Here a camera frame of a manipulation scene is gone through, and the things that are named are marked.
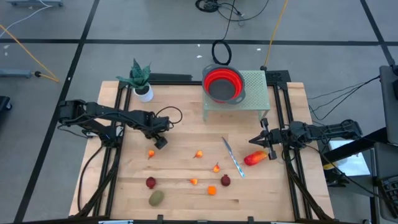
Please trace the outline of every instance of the beet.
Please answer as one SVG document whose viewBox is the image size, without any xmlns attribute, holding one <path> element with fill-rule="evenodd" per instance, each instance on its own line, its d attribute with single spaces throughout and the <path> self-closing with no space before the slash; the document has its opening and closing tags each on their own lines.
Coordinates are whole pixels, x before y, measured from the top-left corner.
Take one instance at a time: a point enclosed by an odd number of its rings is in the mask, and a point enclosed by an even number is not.
<svg viewBox="0 0 398 224">
<path fill-rule="evenodd" d="M 225 174 L 224 177 L 221 178 L 221 184 L 225 187 L 231 184 L 231 179 L 228 177 L 228 175 Z"/>
<path fill-rule="evenodd" d="M 148 177 L 146 184 L 149 189 L 153 189 L 156 185 L 156 180 L 153 177 Z"/>
</svg>

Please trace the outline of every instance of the knife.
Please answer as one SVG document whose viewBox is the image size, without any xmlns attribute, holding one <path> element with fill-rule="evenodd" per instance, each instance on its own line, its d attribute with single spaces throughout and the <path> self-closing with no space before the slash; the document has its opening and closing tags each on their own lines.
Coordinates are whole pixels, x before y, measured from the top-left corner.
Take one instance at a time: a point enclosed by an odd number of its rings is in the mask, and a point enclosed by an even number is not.
<svg viewBox="0 0 398 224">
<path fill-rule="evenodd" d="M 242 177 L 245 177 L 242 168 L 239 166 L 239 164 L 238 164 L 238 162 L 236 161 L 234 155 L 232 155 L 232 149 L 231 149 L 231 147 L 229 146 L 228 142 L 225 140 L 224 137 L 221 137 L 221 138 L 223 139 L 224 144 L 225 144 L 226 148 L 228 149 L 228 152 L 229 152 L 229 154 L 231 155 L 231 158 L 232 158 L 232 160 L 234 161 L 234 163 L 235 163 L 235 165 L 236 165 L 236 168 L 238 168 L 239 173 L 241 174 Z"/>
</svg>

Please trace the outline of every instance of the potted plant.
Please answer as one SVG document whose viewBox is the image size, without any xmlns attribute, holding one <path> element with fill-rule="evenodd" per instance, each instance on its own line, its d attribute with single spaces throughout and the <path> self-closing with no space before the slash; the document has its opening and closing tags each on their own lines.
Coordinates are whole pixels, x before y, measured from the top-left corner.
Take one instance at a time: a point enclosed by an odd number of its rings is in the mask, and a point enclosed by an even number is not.
<svg viewBox="0 0 398 224">
<path fill-rule="evenodd" d="M 154 92 L 149 84 L 150 75 L 150 65 L 141 69 L 136 59 L 134 59 L 134 64 L 130 70 L 130 78 L 117 77 L 121 82 L 130 83 L 131 87 L 134 89 L 134 94 L 139 97 L 141 102 L 149 102 L 154 97 Z"/>
</svg>

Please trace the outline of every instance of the wooden tabletop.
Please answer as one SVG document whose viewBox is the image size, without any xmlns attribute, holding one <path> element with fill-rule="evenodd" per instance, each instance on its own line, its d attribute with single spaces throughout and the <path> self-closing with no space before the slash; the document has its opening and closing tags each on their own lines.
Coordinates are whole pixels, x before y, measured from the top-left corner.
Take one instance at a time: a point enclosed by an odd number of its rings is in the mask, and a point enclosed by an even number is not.
<svg viewBox="0 0 398 224">
<path fill-rule="evenodd" d="M 117 86 L 117 82 L 103 82 L 98 103 L 113 107 Z M 294 120 L 312 123 L 303 83 L 288 83 L 288 87 Z M 157 85 L 152 88 L 154 99 L 150 103 L 141 103 L 133 96 L 129 110 L 157 112 L 166 106 L 176 106 L 182 110 L 183 119 L 164 134 L 169 143 L 161 150 L 157 150 L 140 131 L 126 129 L 111 218 L 154 220 L 162 214 L 165 220 L 245 221 L 248 216 L 253 216 L 255 221 L 294 220 L 281 147 L 274 146 L 278 155 L 275 161 L 266 159 L 251 167 L 242 165 L 246 174 L 243 179 L 221 140 L 224 137 L 229 142 L 238 162 L 250 153 L 262 150 L 260 146 L 248 143 L 262 130 L 257 111 L 210 111 L 204 122 L 201 86 Z M 269 87 L 268 92 L 271 103 L 267 114 L 269 129 L 279 128 L 274 91 Z M 283 93 L 279 94 L 286 123 Z M 179 113 L 173 109 L 167 109 L 159 116 L 169 116 L 171 121 L 179 119 Z M 82 167 L 99 146 L 98 138 L 88 140 Z M 149 160 L 148 150 L 155 151 L 155 156 Z M 197 150 L 203 151 L 203 157 L 193 159 Z M 104 150 L 91 161 L 84 174 L 83 204 L 98 186 L 103 156 Z M 309 192 L 326 214 L 333 217 L 319 154 L 305 148 L 301 150 L 301 156 Z M 221 168 L 219 173 L 212 171 L 216 163 Z M 229 187 L 220 183 L 224 174 L 231 178 Z M 146 187 L 148 177 L 156 178 L 157 185 L 153 190 Z M 197 185 L 188 181 L 193 178 L 198 179 Z M 207 194 L 209 185 L 216 186 L 216 195 Z M 165 198 L 157 207 L 151 207 L 148 199 L 155 190 L 163 191 Z M 298 189 L 297 192 L 301 217 L 305 217 L 302 196 Z M 107 196 L 106 190 L 102 213 Z M 76 203 L 77 186 L 71 215 L 77 213 Z"/>
</svg>

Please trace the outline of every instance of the gray floor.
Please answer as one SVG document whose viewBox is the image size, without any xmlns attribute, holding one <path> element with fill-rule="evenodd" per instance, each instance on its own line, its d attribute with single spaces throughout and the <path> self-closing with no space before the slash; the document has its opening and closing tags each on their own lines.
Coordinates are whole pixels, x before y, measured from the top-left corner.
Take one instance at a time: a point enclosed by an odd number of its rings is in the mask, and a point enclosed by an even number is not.
<svg viewBox="0 0 398 224">
<path fill-rule="evenodd" d="M 10 31 L 22 39 L 79 39 L 93 0 L 64 1 L 65 7 L 39 12 Z M 194 2 L 101 0 L 88 38 L 221 38 L 227 21 L 218 13 L 198 11 Z M 393 29 L 398 19 L 394 13 L 398 2 L 367 2 L 385 40 L 398 41 L 398 32 Z M 236 7 L 250 16 L 264 3 L 263 0 L 236 1 Z M 231 23 L 227 39 L 269 40 L 282 5 L 283 0 L 270 0 L 266 10 L 259 17 L 246 21 L 243 27 Z M 8 26 L 33 11 L 0 1 L 0 24 Z M 359 0 L 290 1 L 275 39 L 377 41 Z M 36 77 L 0 79 L 0 95 L 10 96 L 14 104 L 0 129 L 0 223 L 12 222 L 15 217 L 77 44 L 25 46 L 61 82 Z M 231 66 L 239 70 L 257 70 L 267 53 L 266 45 L 231 45 L 231 48 Z M 398 58 L 398 47 L 389 47 L 389 50 Z M 127 75 L 133 58 L 142 64 L 152 62 L 153 72 L 191 74 L 194 80 L 201 80 L 202 68 L 212 63 L 210 51 L 208 44 L 85 44 L 67 99 L 96 101 L 101 82 Z M 226 58 L 225 49 L 217 47 L 216 51 L 220 60 Z M 377 76 L 379 66 L 386 63 L 380 46 L 274 45 L 269 70 L 289 70 L 294 82 L 304 82 L 308 96 L 316 96 L 369 80 Z M 17 44 L 0 44 L 0 67 L 41 70 Z M 317 106 L 330 99 L 326 97 L 310 103 Z M 319 110 L 319 114 L 330 109 Z M 365 134 L 385 126 L 378 82 L 357 91 L 322 122 L 337 123 L 348 118 L 358 121 Z M 68 215 L 84 148 L 84 139 L 54 132 L 25 221 Z M 330 189 L 330 194 L 337 218 L 360 222 L 370 217 L 366 197 L 344 189 Z"/>
</svg>

